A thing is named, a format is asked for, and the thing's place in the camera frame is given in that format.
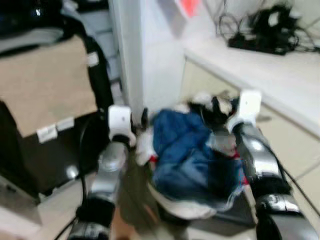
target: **black joint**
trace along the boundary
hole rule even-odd
[[[114,216],[115,205],[112,202],[89,198],[76,210],[80,222],[96,223],[109,228]]]
[[[269,194],[291,194],[291,186],[287,181],[275,176],[255,178],[250,182],[251,190],[255,199]]]
[[[143,129],[147,129],[149,124],[149,120],[148,120],[148,108],[144,108],[143,112],[142,112],[142,116],[141,116],[141,126]]]
[[[243,127],[244,123],[243,122],[240,122],[238,123],[237,125],[235,125],[232,129],[232,132],[234,135],[236,136],[240,136],[241,135],[241,132],[242,132],[242,127]]]

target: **red paper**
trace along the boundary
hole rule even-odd
[[[180,0],[180,3],[188,17],[193,17],[200,0]]]

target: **white sticker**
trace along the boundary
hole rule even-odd
[[[90,52],[86,57],[87,65],[91,68],[99,64],[99,57],[96,51]]]
[[[39,143],[41,144],[58,137],[58,132],[55,124],[38,129],[36,131],[36,134],[38,136]]]
[[[256,118],[261,108],[262,94],[257,90],[243,90],[237,114],[240,118]]]
[[[274,27],[275,25],[278,25],[279,16],[280,16],[280,13],[278,11],[270,14],[269,20],[268,20],[270,27]]]
[[[56,129],[60,132],[75,126],[75,119],[71,116],[56,123]]]

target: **white label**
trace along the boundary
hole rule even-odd
[[[269,20],[268,20],[270,27],[274,27],[275,25],[277,25],[279,23],[279,15],[280,14],[278,11],[274,12],[270,15]]]
[[[129,136],[131,133],[131,109],[128,106],[112,105],[108,108],[109,137]]]
[[[96,51],[90,52],[86,57],[87,65],[91,68],[99,64],[99,57]]]
[[[39,143],[41,144],[58,137],[58,132],[55,124],[38,129],[36,131],[36,134],[38,136]]]
[[[240,118],[256,118],[260,112],[262,95],[257,90],[244,90],[241,92],[237,114]]]
[[[75,126],[75,119],[71,116],[56,123],[56,129],[60,132]]]

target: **white countertop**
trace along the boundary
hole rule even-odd
[[[220,38],[185,45],[187,58],[232,85],[262,91],[262,101],[320,137],[320,55],[276,56],[228,48]]]

